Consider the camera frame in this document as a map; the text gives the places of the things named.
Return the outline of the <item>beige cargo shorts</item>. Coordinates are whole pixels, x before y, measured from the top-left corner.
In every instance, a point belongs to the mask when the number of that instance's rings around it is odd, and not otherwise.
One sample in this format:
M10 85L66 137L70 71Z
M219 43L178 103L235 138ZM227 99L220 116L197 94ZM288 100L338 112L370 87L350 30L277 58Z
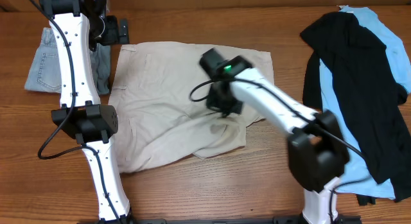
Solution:
M246 143L261 116L250 106L222 117L206 107L208 44L144 42L121 47L109 104L118 113L114 151L122 173L164 166L188 155L205 159Z

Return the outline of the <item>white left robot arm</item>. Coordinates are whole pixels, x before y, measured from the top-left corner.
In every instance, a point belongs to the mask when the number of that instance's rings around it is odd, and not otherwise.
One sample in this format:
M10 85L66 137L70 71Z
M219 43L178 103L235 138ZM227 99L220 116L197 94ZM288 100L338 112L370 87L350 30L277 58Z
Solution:
M97 92L90 52L97 44L128 44L128 22L108 15L109 0L39 0L55 36L61 75L60 107L51 118L57 131L77 142L88 161L99 203L98 223L134 223L114 155L118 115Z

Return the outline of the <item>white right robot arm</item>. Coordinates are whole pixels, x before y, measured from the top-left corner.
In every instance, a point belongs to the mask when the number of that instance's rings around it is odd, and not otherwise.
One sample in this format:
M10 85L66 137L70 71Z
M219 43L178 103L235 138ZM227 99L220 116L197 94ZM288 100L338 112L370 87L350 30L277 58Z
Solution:
M347 147L332 112L318 113L269 82L248 60L226 60L216 49L206 51L199 64L210 78L204 97L207 108L222 117L240 114L248 105L275 125L287 141L288 167L304 189L300 216L277 223L345 223L337 212L335 187L349 162Z

